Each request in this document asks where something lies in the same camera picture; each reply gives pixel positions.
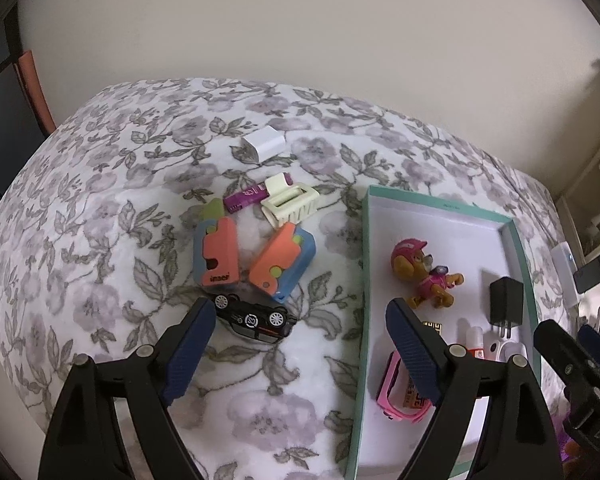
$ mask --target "dog figurine's head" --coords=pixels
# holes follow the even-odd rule
[[[391,266],[401,280],[421,282],[431,271],[433,256],[422,251],[426,241],[407,238],[398,242],[391,253]]]

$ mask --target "silver screw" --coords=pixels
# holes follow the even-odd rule
[[[87,354],[78,354],[74,358],[74,365],[76,366],[84,366],[89,362],[89,356]]]
[[[451,345],[449,347],[449,353],[454,357],[464,357],[466,355],[466,349],[462,345]]]
[[[154,347],[151,345],[142,345],[138,350],[136,350],[136,355],[138,357],[149,357],[154,353]]]
[[[526,366],[527,360],[523,355],[515,354],[513,356],[513,364],[519,366],[520,368],[524,368]]]

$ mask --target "floral bedsheet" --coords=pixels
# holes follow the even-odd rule
[[[258,164],[239,137],[269,124],[289,150]],[[302,227],[318,253],[287,303],[299,323],[268,345],[218,322],[171,417],[205,478],[311,480],[344,466],[362,303],[362,198],[369,184],[513,216],[542,319],[566,325],[549,250],[563,234],[534,179],[435,126],[351,98],[230,79],[104,89],[47,139],[0,202],[0,360],[43,430],[80,352],[96,361],[155,343],[202,292],[192,233],[213,196],[288,171],[322,195]],[[272,228],[235,216],[247,269]],[[243,286],[242,293],[250,293]],[[555,405],[560,386],[542,372]],[[122,430],[139,478],[128,414]]]

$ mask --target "black power adapter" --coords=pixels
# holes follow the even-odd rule
[[[522,324],[524,287],[521,282],[503,276],[489,285],[491,312],[489,322],[500,327],[500,337],[511,337],[511,327]]]

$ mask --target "purple glue stick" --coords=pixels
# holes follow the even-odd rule
[[[288,173],[285,173],[285,180],[290,186],[294,182],[291,179],[291,175]],[[223,200],[224,207],[229,213],[235,213],[240,211],[240,209],[247,207],[248,205],[262,202],[267,196],[269,196],[269,193],[267,193],[267,188],[264,186],[264,182],[261,182],[253,187],[250,187],[249,189],[239,191],[238,193],[234,193],[225,198]]]

